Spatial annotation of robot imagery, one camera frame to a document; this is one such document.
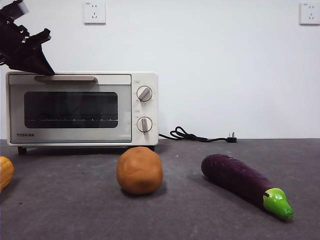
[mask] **purple eggplant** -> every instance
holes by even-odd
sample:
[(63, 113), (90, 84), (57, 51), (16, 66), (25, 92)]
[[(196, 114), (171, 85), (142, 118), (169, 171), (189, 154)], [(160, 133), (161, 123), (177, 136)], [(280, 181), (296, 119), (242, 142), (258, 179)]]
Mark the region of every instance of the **purple eggplant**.
[(209, 155), (202, 161), (201, 170), (214, 184), (274, 213), (281, 219), (289, 220), (294, 215), (281, 189), (276, 188), (261, 173), (235, 158), (221, 154)]

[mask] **gray mat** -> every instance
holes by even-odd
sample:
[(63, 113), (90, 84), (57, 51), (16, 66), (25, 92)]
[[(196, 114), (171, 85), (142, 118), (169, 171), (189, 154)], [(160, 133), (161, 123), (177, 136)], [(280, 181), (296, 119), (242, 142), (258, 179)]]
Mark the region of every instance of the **gray mat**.
[[(18, 156), (1, 141), (15, 173), (2, 191), (2, 240), (320, 239), (320, 139), (200, 143), (160, 140), (163, 183), (153, 194), (121, 190), (123, 149), (37, 148)], [(286, 192), (294, 219), (273, 215), (205, 180), (213, 153), (244, 161)]]

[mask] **temperature knob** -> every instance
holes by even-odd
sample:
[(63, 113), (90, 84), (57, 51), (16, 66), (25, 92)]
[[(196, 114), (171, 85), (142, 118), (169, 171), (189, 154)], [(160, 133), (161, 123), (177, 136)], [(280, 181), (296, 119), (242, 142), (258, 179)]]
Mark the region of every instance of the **temperature knob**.
[(142, 117), (138, 120), (138, 122), (136, 123), (138, 129), (143, 132), (149, 132), (152, 128), (152, 121), (150, 118), (148, 117)]
[(150, 87), (142, 86), (138, 89), (138, 91), (136, 92), (136, 95), (141, 102), (146, 102), (151, 99), (152, 91)]

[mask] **toshiba logo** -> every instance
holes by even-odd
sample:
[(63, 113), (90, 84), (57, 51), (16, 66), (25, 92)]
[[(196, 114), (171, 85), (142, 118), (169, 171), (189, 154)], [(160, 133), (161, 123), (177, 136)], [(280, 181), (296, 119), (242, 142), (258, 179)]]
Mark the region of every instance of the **toshiba logo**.
[(35, 135), (33, 133), (17, 133), (17, 137), (34, 137)]

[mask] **white toaster oven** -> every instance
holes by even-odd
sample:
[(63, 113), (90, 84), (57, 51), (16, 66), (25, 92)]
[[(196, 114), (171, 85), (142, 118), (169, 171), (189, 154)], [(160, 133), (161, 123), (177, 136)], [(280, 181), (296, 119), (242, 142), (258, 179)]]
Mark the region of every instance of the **white toaster oven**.
[(155, 146), (158, 76), (152, 72), (6, 74), (8, 144)]

